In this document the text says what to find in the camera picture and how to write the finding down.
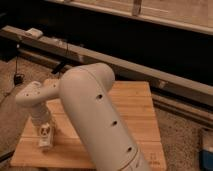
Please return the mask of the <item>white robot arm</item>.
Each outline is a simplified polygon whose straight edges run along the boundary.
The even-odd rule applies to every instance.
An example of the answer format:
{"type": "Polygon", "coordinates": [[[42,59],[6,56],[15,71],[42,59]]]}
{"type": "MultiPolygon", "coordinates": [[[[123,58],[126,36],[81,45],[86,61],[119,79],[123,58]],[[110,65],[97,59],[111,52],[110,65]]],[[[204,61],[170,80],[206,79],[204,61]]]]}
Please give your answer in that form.
{"type": "Polygon", "coordinates": [[[42,125],[50,120],[45,102],[58,98],[97,171],[151,171],[108,95],[114,82],[104,63],[77,66],[49,86],[31,82],[16,103],[31,108],[32,121],[42,125]]]}

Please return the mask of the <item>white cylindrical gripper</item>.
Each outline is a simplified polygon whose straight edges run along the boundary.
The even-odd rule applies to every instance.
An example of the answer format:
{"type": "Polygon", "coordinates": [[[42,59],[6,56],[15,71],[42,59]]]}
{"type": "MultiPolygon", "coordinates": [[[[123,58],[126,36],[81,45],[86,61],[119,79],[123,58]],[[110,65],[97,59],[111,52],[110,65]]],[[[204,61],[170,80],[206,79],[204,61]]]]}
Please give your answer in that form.
{"type": "Polygon", "coordinates": [[[47,136],[54,128],[51,112],[45,103],[39,103],[30,109],[31,121],[39,137],[47,136]]]}

